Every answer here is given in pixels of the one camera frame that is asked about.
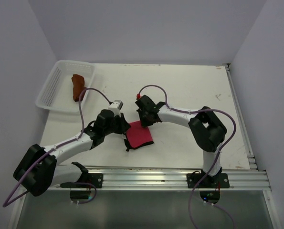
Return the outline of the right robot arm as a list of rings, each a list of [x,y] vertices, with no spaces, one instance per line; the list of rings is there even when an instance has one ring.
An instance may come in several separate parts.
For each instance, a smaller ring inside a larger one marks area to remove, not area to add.
[[[202,183],[206,187],[213,187],[218,183],[218,174],[222,171],[218,152],[227,129],[213,111],[196,114],[190,110],[175,111],[168,108],[165,102],[156,104],[147,95],[139,94],[136,105],[143,127],[155,123],[172,123],[189,128],[197,145],[203,150]]]

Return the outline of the brown towel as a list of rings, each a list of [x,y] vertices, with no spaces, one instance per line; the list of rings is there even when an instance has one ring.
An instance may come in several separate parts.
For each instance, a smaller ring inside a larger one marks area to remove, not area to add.
[[[86,89],[85,80],[83,76],[78,74],[73,74],[71,79],[73,83],[73,100],[78,102],[81,93]]]

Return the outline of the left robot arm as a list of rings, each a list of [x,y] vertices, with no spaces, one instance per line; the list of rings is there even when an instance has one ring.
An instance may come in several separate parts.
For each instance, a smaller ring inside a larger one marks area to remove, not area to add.
[[[56,167],[67,159],[92,150],[109,134],[125,135],[130,124],[124,114],[104,109],[76,136],[52,146],[30,146],[13,177],[33,196],[43,194],[54,183]]]

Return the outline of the pink towel black trim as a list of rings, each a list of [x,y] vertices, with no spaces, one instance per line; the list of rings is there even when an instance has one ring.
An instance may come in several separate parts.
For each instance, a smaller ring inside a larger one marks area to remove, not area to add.
[[[136,150],[144,146],[154,144],[151,132],[148,127],[142,127],[140,121],[131,122],[130,128],[126,131],[124,143],[126,151]]]

